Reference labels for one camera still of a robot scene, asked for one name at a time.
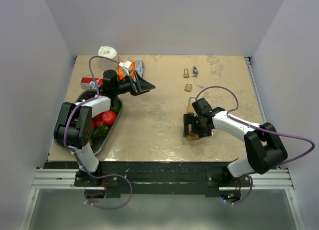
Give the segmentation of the small long-shackle brass padlock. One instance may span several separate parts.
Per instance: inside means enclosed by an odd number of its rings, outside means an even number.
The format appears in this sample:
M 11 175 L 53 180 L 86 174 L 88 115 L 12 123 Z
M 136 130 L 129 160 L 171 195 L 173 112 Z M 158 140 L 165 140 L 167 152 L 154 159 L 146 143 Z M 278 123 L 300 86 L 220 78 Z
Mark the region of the small long-shackle brass padlock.
M 188 68 L 185 68 L 183 70 L 183 78 L 189 78 L 189 70 L 188 70 Z

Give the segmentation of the large brass padlock shackle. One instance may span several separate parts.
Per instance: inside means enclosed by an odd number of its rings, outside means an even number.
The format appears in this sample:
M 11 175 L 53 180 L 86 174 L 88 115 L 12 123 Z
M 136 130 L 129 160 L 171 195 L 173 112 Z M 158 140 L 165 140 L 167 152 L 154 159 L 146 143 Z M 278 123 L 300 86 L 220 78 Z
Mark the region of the large brass padlock shackle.
M 186 137 L 186 140 L 187 141 L 195 141 L 195 140 L 199 140 L 200 139 L 200 136 L 197 135 L 197 134 L 193 134 L 193 133 L 190 133 L 189 135 L 187 135 Z

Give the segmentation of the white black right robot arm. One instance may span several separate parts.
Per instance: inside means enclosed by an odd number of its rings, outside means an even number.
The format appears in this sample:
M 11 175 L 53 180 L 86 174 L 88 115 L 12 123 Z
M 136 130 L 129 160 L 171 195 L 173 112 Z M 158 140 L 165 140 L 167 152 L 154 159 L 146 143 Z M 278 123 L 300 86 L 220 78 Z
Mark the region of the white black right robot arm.
M 264 174 L 287 159 L 288 153 L 271 123 L 249 123 L 231 115 L 224 108 L 212 108 L 204 98 L 196 100 L 192 106 L 194 113 L 183 116 L 184 137 L 208 137 L 212 135 L 212 129 L 217 129 L 245 144 L 246 158 L 229 163 L 222 174 L 225 185 L 234 186 L 242 175 Z

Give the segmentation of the keys with grey fob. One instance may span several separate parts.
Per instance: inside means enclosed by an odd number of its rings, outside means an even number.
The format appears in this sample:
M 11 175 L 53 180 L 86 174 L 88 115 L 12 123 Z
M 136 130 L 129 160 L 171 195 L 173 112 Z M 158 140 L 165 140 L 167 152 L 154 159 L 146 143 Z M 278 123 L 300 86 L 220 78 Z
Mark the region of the keys with grey fob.
M 193 66 L 192 72 L 193 72 L 193 77 L 198 77 L 198 70 L 197 70 L 196 66 Z

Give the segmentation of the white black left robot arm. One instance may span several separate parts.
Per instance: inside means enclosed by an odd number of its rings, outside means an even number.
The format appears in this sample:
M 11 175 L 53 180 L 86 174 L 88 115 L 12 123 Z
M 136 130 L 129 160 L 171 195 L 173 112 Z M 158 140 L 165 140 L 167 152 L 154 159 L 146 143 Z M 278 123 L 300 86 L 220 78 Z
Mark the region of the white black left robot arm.
M 107 70 L 93 98 L 62 104 L 53 132 L 54 141 L 71 152 L 79 169 L 87 172 L 85 179 L 90 185 L 98 186 L 103 181 L 102 172 L 97 170 L 99 160 L 89 144 L 92 118 L 110 110 L 117 103 L 118 95 L 130 93 L 137 96 L 153 89 L 155 86 L 138 74 L 134 78 L 127 75 L 119 79 L 116 71 Z

